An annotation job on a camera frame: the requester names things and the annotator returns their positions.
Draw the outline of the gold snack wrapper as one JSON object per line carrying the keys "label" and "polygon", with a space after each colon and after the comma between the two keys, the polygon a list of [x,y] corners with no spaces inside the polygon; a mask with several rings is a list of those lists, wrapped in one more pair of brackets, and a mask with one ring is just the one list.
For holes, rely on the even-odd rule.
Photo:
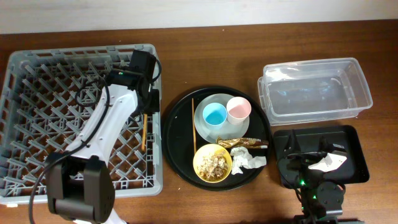
{"label": "gold snack wrapper", "polygon": [[267,149],[269,142],[262,139],[256,138],[233,138],[233,139],[221,139],[216,140],[216,144],[226,149],[235,147],[245,147],[247,149]]}

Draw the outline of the white tissue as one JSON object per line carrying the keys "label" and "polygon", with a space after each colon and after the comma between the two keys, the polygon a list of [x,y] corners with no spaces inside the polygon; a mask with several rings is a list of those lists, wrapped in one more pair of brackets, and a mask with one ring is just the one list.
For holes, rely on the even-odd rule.
{"label": "white tissue", "polygon": [[232,175],[242,174],[242,167],[245,169],[257,169],[267,164],[266,156],[253,157],[245,147],[232,148],[230,155],[233,158]]}

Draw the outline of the pink plastic cup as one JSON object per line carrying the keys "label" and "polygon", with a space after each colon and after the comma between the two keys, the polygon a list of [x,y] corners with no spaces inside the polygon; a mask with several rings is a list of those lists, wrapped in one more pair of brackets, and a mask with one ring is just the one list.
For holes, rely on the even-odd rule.
{"label": "pink plastic cup", "polygon": [[251,104],[243,97],[236,96],[227,102],[226,110],[228,113],[227,120],[237,125],[242,123],[251,114]]}

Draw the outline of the food scraps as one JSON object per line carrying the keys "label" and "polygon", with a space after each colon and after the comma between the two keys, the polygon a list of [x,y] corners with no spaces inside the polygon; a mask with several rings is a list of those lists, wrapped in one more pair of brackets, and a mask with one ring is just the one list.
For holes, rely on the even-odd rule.
{"label": "food scraps", "polygon": [[197,165],[199,176],[209,182],[221,180],[227,175],[229,165],[227,164],[224,152],[215,152],[203,156]]}

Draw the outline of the yellow bowl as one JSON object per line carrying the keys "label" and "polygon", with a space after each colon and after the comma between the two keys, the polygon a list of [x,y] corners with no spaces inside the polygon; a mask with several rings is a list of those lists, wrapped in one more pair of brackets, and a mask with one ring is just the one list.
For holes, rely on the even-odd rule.
{"label": "yellow bowl", "polygon": [[[215,152],[220,152],[220,151],[224,152],[224,156],[226,158],[227,164],[229,165],[227,175],[225,177],[223,177],[221,180],[215,181],[215,182],[209,182],[207,180],[202,179],[198,173],[198,169],[197,169],[198,163],[201,161],[203,156],[206,156],[208,154],[213,154]],[[194,168],[196,175],[199,176],[199,178],[201,178],[201,180],[211,183],[211,184],[215,184],[215,183],[225,180],[225,178],[227,178],[227,176],[229,176],[229,174],[231,173],[231,166],[232,166],[232,158],[231,158],[229,152],[225,148],[223,148],[222,146],[219,146],[217,144],[207,144],[207,145],[202,146],[201,148],[199,148],[199,150],[197,150],[197,152],[193,158],[193,168]]]}

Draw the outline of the blue plastic cup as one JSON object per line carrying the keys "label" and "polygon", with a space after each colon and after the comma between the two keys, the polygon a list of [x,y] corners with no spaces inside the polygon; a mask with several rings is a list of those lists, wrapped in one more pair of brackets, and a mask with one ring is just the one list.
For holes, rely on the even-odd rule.
{"label": "blue plastic cup", "polygon": [[227,119],[227,110],[220,103],[210,103],[202,112],[206,127],[210,130],[220,129]]}

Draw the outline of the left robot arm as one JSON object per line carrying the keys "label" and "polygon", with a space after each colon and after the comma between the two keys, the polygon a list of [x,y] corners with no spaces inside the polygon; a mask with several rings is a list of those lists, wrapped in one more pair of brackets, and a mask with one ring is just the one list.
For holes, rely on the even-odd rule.
{"label": "left robot arm", "polygon": [[52,152],[45,160],[42,177],[50,213],[75,223],[123,223],[113,208],[116,193],[108,162],[130,115],[160,110],[155,71],[162,71],[156,56],[134,50],[129,65],[96,79],[103,89],[92,103],[93,114],[64,152]]}

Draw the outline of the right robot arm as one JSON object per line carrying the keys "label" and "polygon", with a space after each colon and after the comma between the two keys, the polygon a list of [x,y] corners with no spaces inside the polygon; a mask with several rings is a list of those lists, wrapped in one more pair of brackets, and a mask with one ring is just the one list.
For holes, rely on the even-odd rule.
{"label": "right robot arm", "polygon": [[344,146],[330,143],[323,136],[316,151],[303,152],[295,131],[291,131],[284,154],[278,161],[290,161],[287,168],[296,170],[298,177],[290,183],[282,170],[278,171],[282,185],[293,189],[302,205],[302,214],[293,217],[294,223],[338,223],[338,216],[343,213],[346,187],[336,180],[324,178],[324,175],[337,170],[347,158]]}

